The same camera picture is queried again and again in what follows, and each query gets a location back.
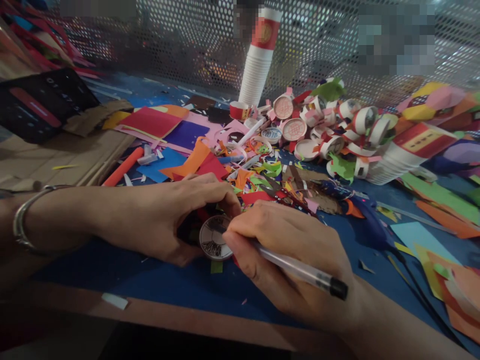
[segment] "scissors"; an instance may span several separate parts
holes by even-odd
[[[311,211],[306,204],[298,200],[295,196],[292,195],[290,191],[288,191],[286,188],[282,187],[279,185],[275,180],[271,179],[268,176],[265,176],[265,179],[268,181],[270,184],[271,188],[266,187],[263,184],[260,184],[260,188],[265,191],[269,196],[274,198],[277,203],[288,206],[290,208],[295,208],[295,206],[300,207],[301,209],[305,210],[309,215],[313,217],[317,217],[317,214]],[[280,198],[277,195],[277,191],[281,191],[284,193],[287,198],[289,198],[290,201],[285,200],[285,198]]]

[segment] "orange marker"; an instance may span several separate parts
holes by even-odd
[[[102,186],[117,186],[119,181],[124,177],[124,174],[126,174],[142,156],[144,156],[144,149],[141,146],[137,147],[135,151],[132,152],[130,156],[127,157],[125,161],[122,162],[120,166],[108,177],[108,179],[105,180]]]

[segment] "stack of paper cups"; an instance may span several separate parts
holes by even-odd
[[[275,44],[279,34],[282,12],[262,8],[246,56],[240,88],[241,103],[258,106],[269,74]]]
[[[395,137],[378,151],[381,160],[370,166],[366,179],[384,185],[418,168],[457,141],[452,133],[421,122]]]

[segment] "right hand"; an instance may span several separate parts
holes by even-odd
[[[265,260],[248,238],[275,253],[296,258],[348,285],[346,301],[301,281]],[[270,201],[257,201],[235,217],[223,239],[243,273],[283,313],[317,329],[342,334],[362,323],[361,286],[337,232],[318,219]]]

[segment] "metal mesh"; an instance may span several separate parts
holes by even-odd
[[[426,81],[477,90],[480,1],[458,2],[442,0],[435,8],[435,73],[423,77],[358,73],[358,6],[392,1],[267,0],[283,18],[262,97],[275,99],[287,86],[300,93],[328,77],[341,77],[349,98],[379,107],[397,104]],[[62,18],[58,3],[48,15],[103,67],[238,96],[250,41],[235,39],[233,0],[137,0],[136,6],[130,19]]]

